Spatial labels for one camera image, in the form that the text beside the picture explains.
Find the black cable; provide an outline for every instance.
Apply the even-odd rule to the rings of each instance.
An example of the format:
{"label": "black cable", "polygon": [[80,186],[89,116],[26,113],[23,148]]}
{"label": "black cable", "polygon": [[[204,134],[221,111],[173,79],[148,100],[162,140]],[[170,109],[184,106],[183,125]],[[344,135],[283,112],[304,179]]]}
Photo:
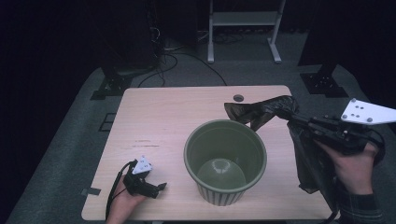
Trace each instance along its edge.
{"label": "black cable", "polygon": [[108,194],[108,198],[107,198],[106,219],[107,219],[107,217],[108,217],[108,214],[110,213],[110,206],[111,206],[111,204],[113,203],[114,198],[117,197],[121,192],[125,191],[125,189],[124,189],[124,190],[122,190],[120,193],[118,193],[116,196],[113,197],[114,192],[116,191],[117,185],[119,184],[120,179],[121,179],[121,177],[122,177],[123,171],[125,170],[126,167],[128,167],[129,165],[131,165],[131,163],[132,163],[131,161],[128,162],[128,163],[126,163],[126,164],[122,167],[122,169],[117,173],[116,180],[114,181],[113,187],[111,188],[111,191],[110,191],[110,193]]}
{"label": "black cable", "polygon": [[222,82],[224,83],[224,86],[228,86],[227,82],[224,80],[224,78],[221,76],[221,74],[216,71],[214,68],[212,68],[209,64],[207,64],[206,62],[204,62],[202,59],[198,58],[197,56],[188,54],[188,53],[173,53],[173,54],[184,54],[184,55],[188,55],[192,58],[195,58],[196,60],[200,61],[201,63],[203,63],[204,65],[206,65],[210,70],[212,70],[214,73],[216,73],[216,75],[218,75],[220,77],[220,79],[222,80]]}
{"label": "black cable", "polygon": [[320,222],[319,224],[330,224],[335,217],[337,217],[338,212],[332,212],[332,214],[324,221]]}
{"label": "black cable", "polygon": [[235,11],[236,6],[239,4],[239,0],[235,1],[235,3],[233,4],[233,7],[231,8],[231,12]]}
{"label": "black cable", "polygon": [[381,135],[381,133],[377,130],[372,129],[373,133],[376,133],[376,135],[378,135],[378,137],[380,138],[380,141],[376,141],[376,144],[379,144],[378,147],[383,147],[385,148],[385,138]]}
{"label": "black cable", "polygon": [[[173,56],[173,55],[170,55],[170,54],[164,54],[163,56],[164,56],[164,57],[165,57],[165,56],[170,56],[170,57],[174,58],[175,61],[176,61],[175,64],[173,64],[170,68],[167,68],[167,69],[165,69],[165,70],[162,70],[162,69],[160,68],[160,69],[161,69],[161,72],[162,72],[162,73],[165,73],[165,72],[167,72],[167,71],[169,71],[169,70],[171,70],[171,69],[173,69],[173,68],[176,67],[176,65],[177,65],[177,58],[176,58],[175,56]],[[154,74],[152,74],[152,75],[146,77],[145,79],[143,79],[143,80],[139,83],[139,85],[137,86],[137,88],[140,88],[140,86],[141,86],[146,80],[148,80],[149,78],[154,77],[154,76],[159,75],[159,74],[160,74],[160,73],[157,72],[157,73],[154,73]]]}
{"label": "black cable", "polygon": [[161,85],[161,87],[165,87],[166,80],[165,80],[165,77],[164,77],[164,74],[163,74],[163,70],[161,69],[161,67],[159,67],[159,69],[161,70],[160,78],[163,80],[163,84]]}
{"label": "black cable", "polygon": [[123,78],[134,78],[134,77],[139,77],[142,75],[145,75],[149,72],[151,72],[152,70],[156,69],[155,66],[153,67],[149,67],[149,68],[145,68],[145,69],[141,69],[141,71],[138,72],[132,72],[131,74],[127,74],[127,75],[120,75]]}

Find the black device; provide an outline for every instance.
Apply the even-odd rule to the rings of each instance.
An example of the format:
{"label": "black device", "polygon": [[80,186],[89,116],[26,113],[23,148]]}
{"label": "black device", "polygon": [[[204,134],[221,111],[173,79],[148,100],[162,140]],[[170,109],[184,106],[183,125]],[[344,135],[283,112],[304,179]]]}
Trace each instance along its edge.
{"label": "black device", "polygon": [[224,108],[230,119],[243,124],[250,122],[250,128],[255,132],[274,116],[289,121],[288,128],[294,144],[299,187],[307,193],[319,190],[323,195],[332,210],[325,223],[330,223],[339,211],[335,197],[336,174],[332,160],[314,140],[345,155],[363,152],[366,144],[369,141],[373,142],[379,147],[375,156],[375,165],[385,155],[384,139],[367,125],[349,123],[327,116],[323,118],[301,116],[297,101],[291,96],[279,96],[255,104],[225,103]]}
{"label": "black device", "polygon": [[107,205],[106,205],[106,219],[108,217],[108,214],[110,212],[110,206],[114,200],[115,197],[118,196],[114,195],[117,185],[120,182],[120,179],[122,177],[122,172],[128,168],[128,172],[123,178],[123,183],[125,185],[124,190],[128,190],[128,192],[133,195],[133,194],[141,194],[150,198],[157,198],[158,194],[160,193],[161,190],[164,190],[166,187],[166,183],[162,183],[158,186],[151,185],[150,183],[146,182],[145,178],[149,174],[149,170],[144,171],[144,172],[134,172],[134,169],[136,168],[136,165],[139,163],[138,160],[130,161],[126,163],[122,169],[119,171],[117,174],[117,178],[114,181],[113,187],[111,188],[111,191],[108,195],[107,198]]}

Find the ribbed bucket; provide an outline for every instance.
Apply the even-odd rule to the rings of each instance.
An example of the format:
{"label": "ribbed bucket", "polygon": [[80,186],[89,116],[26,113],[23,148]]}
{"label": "ribbed bucket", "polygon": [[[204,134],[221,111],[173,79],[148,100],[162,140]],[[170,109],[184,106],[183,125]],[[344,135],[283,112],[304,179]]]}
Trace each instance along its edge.
{"label": "ribbed bucket", "polygon": [[236,203],[265,170],[267,156],[260,137],[228,119],[209,121],[195,129],[184,147],[184,163],[209,203]]}

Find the cable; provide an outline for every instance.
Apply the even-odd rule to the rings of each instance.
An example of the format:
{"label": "cable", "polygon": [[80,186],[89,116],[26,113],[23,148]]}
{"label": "cable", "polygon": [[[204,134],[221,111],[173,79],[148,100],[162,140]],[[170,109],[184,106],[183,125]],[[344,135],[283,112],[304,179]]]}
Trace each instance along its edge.
{"label": "cable", "polygon": [[233,7],[231,8],[231,11],[235,11],[236,6],[239,4],[239,0],[235,1],[235,4],[233,4]]}
{"label": "cable", "polygon": [[204,31],[204,34],[198,37],[198,42],[201,42],[203,39],[207,38],[208,36],[209,36],[209,32]]}
{"label": "cable", "polygon": [[131,74],[126,74],[126,75],[120,75],[119,74],[119,75],[120,75],[120,77],[123,77],[123,78],[134,78],[134,77],[145,75],[145,74],[151,72],[154,69],[156,69],[155,66],[149,67],[149,68],[145,68],[145,69],[139,69],[139,70],[136,69],[136,71],[135,72],[131,72]]}
{"label": "cable", "polygon": [[[169,70],[175,68],[176,65],[177,65],[177,58],[176,58],[175,56],[170,55],[170,54],[164,54],[163,56],[164,56],[164,58],[165,58],[165,56],[170,56],[170,57],[174,58],[174,59],[175,59],[175,64],[173,64],[170,68],[167,68],[167,69],[165,69],[165,70],[162,70],[162,69],[161,69],[161,66],[160,66],[161,73],[165,73],[165,72],[167,72],[167,71],[169,71]],[[139,83],[139,85],[137,86],[137,88],[140,88],[140,86],[141,86],[146,80],[148,80],[149,78],[154,77],[154,76],[159,75],[159,74],[160,74],[160,72],[157,72],[157,73],[154,73],[154,74],[152,74],[152,75],[146,77],[145,79],[143,79],[143,80]],[[160,78],[163,80],[162,86],[164,87],[164,78],[163,78],[163,76],[161,77],[161,75],[160,75]]]}
{"label": "cable", "polygon": [[172,49],[163,49],[163,50],[165,50],[165,51],[174,51],[174,50],[183,49],[183,48],[186,48],[186,46],[182,45],[182,46],[175,47],[175,48],[172,48]]}
{"label": "cable", "polygon": [[154,42],[154,43],[156,43],[157,44],[157,40],[160,38],[160,36],[161,36],[161,32],[160,32],[160,29],[158,29],[157,27],[150,27],[149,28],[150,30],[155,30],[155,31],[157,31],[157,37],[155,37],[155,40],[151,40],[152,42]]}
{"label": "cable", "polygon": [[119,173],[117,174],[116,180],[114,181],[113,187],[111,188],[111,191],[110,191],[110,193],[108,194],[107,205],[106,205],[106,219],[107,219],[107,217],[108,217],[108,214],[110,213],[110,206],[111,206],[111,204],[113,203],[114,198],[117,197],[121,192],[123,192],[123,190],[122,190],[120,193],[118,193],[116,196],[113,197],[114,192],[116,191],[117,185],[118,185],[119,182],[120,182],[120,179],[121,179],[121,176],[122,176],[123,171],[125,170],[126,167],[128,167],[129,165],[131,165],[131,163],[132,163],[131,161],[128,162],[128,163],[126,163],[126,164],[122,167],[122,169],[119,171]]}
{"label": "cable", "polygon": [[320,222],[319,224],[330,224],[337,216],[338,212],[332,212],[332,214],[324,221]]}
{"label": "cable", "polygon": [[218,72],[218,71],[216,71],[214,68],[212,68],[209,64],[207,64],[206,62],[204,62],[202,59],[200,59],[200,58],[198,58],[198,57],[196,57],[196,56],[194,56],[194,55],[191,55],[191,54],[188,54],[188,53],[174,53],[174,54],[184,54],[184,55],[188,55],[188,56],[190,56],[190,57],[192,57],[192,58],[195,58],[196,60],[198,60],[198,61],[200,61],[201,63],[203,63],[204,65],[206,65],[210,70],[212,70],[214,73],[216,73],[216,75],[218,75],[218,77],[222,80],[222,82],[224,83],[224,86],[228,86],[227,85],[227,83],[226,83],[226,81],[224,80],[224,78],[221,76],[221,74]]}

